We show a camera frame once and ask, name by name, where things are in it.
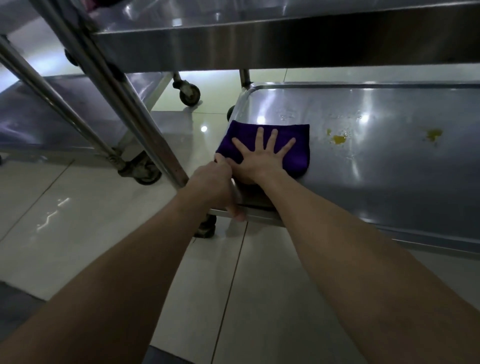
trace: food residue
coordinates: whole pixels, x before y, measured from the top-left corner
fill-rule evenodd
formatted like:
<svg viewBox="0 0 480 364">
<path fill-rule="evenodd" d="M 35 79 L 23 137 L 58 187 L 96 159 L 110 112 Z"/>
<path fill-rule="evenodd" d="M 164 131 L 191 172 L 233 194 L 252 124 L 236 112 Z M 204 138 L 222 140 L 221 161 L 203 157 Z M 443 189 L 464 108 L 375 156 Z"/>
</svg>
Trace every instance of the food residue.
<svg viewBox="0 0 480 364">
<path fill-rule="evenodd" d="M 442 129 L 430 129 L 427 130 L 427 139 L 431 142 L 436 142 L 439 136 L 442 136 L 444 131 Z"/>
<path fill-rule="evenodd" d="M 347 140 L 347 134 L 334 135 L 332 140 L 335 142 L 335 144 L 342 144 Z"/>
</svg>

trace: purple microfiber towel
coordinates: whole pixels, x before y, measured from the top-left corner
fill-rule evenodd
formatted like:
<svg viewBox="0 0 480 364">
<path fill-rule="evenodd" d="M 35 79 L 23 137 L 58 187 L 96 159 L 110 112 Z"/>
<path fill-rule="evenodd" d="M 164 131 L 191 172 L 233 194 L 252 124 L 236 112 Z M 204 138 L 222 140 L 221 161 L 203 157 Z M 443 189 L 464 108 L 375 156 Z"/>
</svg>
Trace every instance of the purple microfiber towel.
<svg viewBox="0 0 480 364">
<path fill-rule="evenodd" d="M 243 156 L 237 147 L 233 145 L 232 138 L 238 138 L 247 148 L 253 151 L 255 150 L 255 137 L 260 126 L 264 129 L 264 147 L 267 145 L 272 130 L 278 130 L 278 136 L 274 148 L 275 153 L 287 144 L 291 138 L 296 139 L 293 147 L 283 158 L 283 169 L 293 178 L 303 176 L 310 163 L 309 124 L 258 125 L 244 124 L 232 120 L 227 130 L 227 134 L 223 138 L 216 152 L 220 153 L 225 158 L 232 158 L 235 162 L 240 164 L 243 161 Z"/>
</svg>

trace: metal pole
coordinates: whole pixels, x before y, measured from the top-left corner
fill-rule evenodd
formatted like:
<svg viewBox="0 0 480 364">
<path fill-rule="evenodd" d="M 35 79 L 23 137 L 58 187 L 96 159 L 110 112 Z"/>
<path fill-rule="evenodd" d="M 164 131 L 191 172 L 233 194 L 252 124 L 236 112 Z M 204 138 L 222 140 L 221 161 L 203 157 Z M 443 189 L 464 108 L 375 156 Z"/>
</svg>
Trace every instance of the metal pole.
<svg viewBox="0 0 480 364">
<path fill-rule="evenodd" d="M 0 36 L 0 62 L 15 76 L 42 98 L 52 109 L 80 133 L 95 150 L 107 157 L 118 170 L 125 168 L 125 162 L 88 126 L 69 104 L 45 79 L 12 47 L 8 40 Z"/>
<path fill-rule="evenodd" d="M 78 62 L 85 74 L 102 93 L 123 123 L 144 147 L 155 165 L 177 189 L 185 186 L 188 176 L 155 125 L 150 113 L 139 99 L 127 76 L 108 63 L 89 37 L 85 24 L 75 29 L 60 11 L 59 0 L 30 0 L 52 28 L 60 42 Z M 63 1 L 63 6 L 71 6 Z"/>
<path fill-rule="evenodd" d="M 248 86 L 250 86 L 250 84 L 252 83 L 250 81 L 250 70 L 247 70 L 247 69 L 241 69 L 239 70 L 240 71 L 240 83 L 241 83 L 241 86 L 242 87 L 245 87 L 247 88 Z"/>
</svg>

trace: hand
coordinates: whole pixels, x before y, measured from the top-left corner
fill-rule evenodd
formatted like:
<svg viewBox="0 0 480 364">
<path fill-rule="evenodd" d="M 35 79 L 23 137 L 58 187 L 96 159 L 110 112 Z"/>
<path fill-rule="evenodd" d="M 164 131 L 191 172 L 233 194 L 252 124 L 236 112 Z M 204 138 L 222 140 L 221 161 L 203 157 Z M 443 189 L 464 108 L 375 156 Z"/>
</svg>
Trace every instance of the hand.
<svg viewBox="0 0 480 364">
<path fill-rule="evenodd" d="M 225 158 L 215 154 L 215 162 L 199 167 L 190 177 L 185 190 L 194 198 L 212 207 L 227 208 L 232 217 L 238 221 L 245 220 L 245 213 L 235 203 L 233 193 L 232 168 Z"/>
<path fill-rule="evenodd" d="M 274 129 L 264 149 L 264 129 L 258 128 L 255 138 L 255 150 L 250 151 L 240 140 L 233 138 L 232 142 L 243 155 L 243 162 L 235 163 L 227 158 L 228 164 L 233 170 L 233 175 L 242 183 L 259 184 L 263 177 L 267 177 L 276 171 L 283 171 L 283 157 L 295 144 L 295 138 L 289 140 L 277 154 L 273 152 L 278 130 Z"/>
</svg>

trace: white tile floor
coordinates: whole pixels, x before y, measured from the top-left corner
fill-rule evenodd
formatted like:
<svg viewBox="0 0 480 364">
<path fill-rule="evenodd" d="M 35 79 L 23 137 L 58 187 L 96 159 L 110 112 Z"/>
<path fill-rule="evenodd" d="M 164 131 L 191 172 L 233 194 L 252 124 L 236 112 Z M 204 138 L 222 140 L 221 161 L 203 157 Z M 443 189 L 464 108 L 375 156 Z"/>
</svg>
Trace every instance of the white tile floor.
<svg viewBox="0 0 480 364">
<path fill-rule="evenodd" d="M 200 88 L 201 104 L 185 108 L 178 90 L 169 87 L 154 110 L 191 174 L 211 160 L 227 127 L 225 114 L 240 92 L 240 78 L 238 71 L 182 76 Z M 284 79 L 478 80 L 480 68 L 252 71 L 254 82 Z M 68 162 L 8 159 L 0 167 L 0 239 L 6 235 L 0 241 L 0 280 L 44 299 L 174 195 L 165 179 L 140 186 L 101 161 Z M 415 256 L 480 308 L 477 261 L 425 252 Z M 226 218 L 219 219 L 212 240 L 197 239 L 187 249 L 152 344 L 196 364 L 364 362 L 301 268 L 286 230 Z"/>
</svg>

